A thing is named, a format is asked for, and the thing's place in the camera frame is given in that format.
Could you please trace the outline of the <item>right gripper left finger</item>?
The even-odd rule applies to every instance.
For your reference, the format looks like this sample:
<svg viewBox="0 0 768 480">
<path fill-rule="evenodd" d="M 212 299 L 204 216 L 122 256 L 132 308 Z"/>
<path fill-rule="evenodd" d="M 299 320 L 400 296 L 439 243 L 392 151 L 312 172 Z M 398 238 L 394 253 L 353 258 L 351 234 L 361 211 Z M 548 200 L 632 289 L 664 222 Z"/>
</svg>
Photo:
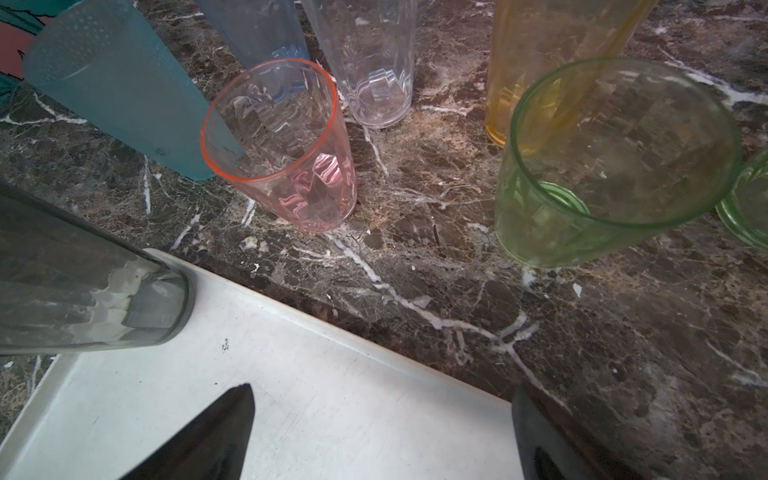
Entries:
<svg viewBox="0 0 768 480">
<path fill-rule="evenodd" d="M 126 479 L 238 479 L 254 422 L 252 387 L 228 389 Z"/>
</svg>

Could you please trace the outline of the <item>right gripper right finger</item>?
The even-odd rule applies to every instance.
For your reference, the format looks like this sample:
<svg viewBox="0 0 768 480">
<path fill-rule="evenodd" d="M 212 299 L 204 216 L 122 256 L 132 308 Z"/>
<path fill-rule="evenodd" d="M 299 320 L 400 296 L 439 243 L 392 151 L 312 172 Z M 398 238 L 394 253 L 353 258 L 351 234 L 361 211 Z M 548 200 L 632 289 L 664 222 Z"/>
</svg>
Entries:
<svg viewBox="0 0 768 480">
<path fill-rule="evenodd" d="M 512 420 L 525 479 L 639 479 L 554 399 L 530 383 L 512 400 Z"/>
</svg>

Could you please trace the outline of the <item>beige plastic tray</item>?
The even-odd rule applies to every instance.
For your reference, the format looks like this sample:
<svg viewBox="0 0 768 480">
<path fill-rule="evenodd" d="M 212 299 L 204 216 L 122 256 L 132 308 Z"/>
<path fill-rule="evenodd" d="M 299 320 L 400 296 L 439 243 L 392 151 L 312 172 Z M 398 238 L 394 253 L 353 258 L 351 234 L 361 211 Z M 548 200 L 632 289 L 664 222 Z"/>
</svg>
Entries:
<svg viewBox="0 0 768 480">
<path fill-rule="evenodd" d="M 519 479 L 511 406 L 198 266 L 152 347 L 63 354 L 1 446 L 5 479 L 116 479 L 249 384 L 246 479 Z"/>
</svg>

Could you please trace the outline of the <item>dark grey plastic cup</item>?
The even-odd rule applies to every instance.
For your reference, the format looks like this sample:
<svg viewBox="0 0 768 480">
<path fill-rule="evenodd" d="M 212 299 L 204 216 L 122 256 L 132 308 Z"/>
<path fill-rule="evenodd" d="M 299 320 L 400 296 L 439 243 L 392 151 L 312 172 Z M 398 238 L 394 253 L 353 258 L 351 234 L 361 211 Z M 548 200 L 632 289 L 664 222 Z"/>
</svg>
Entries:
<svg viewBox="0 0 768 480">
<path fill-rule="evenodd" d="M 194 301 L 183 271 L 2 183 L 2 354 L 160 345 L 184 328 Z"/>
</svg>

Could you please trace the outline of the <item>blue plastic cup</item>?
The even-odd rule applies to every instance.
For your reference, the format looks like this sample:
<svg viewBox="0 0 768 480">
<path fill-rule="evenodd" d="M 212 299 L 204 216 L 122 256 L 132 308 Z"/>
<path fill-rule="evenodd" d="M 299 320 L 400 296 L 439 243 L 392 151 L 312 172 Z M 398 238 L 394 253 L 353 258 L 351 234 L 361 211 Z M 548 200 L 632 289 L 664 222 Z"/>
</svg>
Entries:
<svg viewBox="0 0 768 480">
<path fill-rule="evenodd" d="M 195 0 L 246 69 L 282 58 L 309 60 L 293 1 Z"/>
</svg>

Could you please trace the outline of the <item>clear plastic cup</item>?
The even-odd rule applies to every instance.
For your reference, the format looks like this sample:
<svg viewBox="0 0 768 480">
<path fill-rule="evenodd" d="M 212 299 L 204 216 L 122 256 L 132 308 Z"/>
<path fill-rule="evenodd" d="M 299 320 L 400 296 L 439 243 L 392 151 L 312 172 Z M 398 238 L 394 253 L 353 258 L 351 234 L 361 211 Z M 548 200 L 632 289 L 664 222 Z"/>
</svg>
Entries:
<svg viewBox="0 0 768 480">
<path fill-rule="evenodd" d="M 398 123 L 412 103 L 417 3 L 301 4 L 355 120 L 374 129 Z"/>
</svg>

